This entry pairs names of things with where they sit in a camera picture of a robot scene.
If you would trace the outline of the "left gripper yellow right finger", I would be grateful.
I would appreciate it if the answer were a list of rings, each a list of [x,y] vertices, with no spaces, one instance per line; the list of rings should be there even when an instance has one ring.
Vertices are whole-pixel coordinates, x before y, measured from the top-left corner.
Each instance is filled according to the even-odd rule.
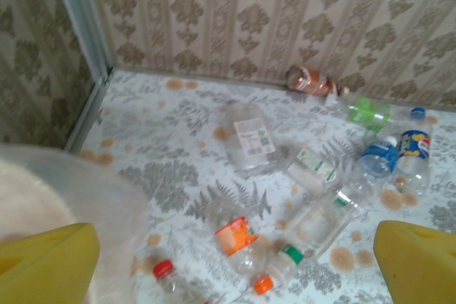
[[[381,221],[373,250],[394,303],[455,302],[455,235]]]

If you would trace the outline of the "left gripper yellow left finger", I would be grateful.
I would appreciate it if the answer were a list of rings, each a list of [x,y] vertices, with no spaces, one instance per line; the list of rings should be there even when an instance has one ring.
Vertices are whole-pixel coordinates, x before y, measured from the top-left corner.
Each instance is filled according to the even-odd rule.
[[[1,242],[1,302],[84,303],[99,255],[89,223]]]

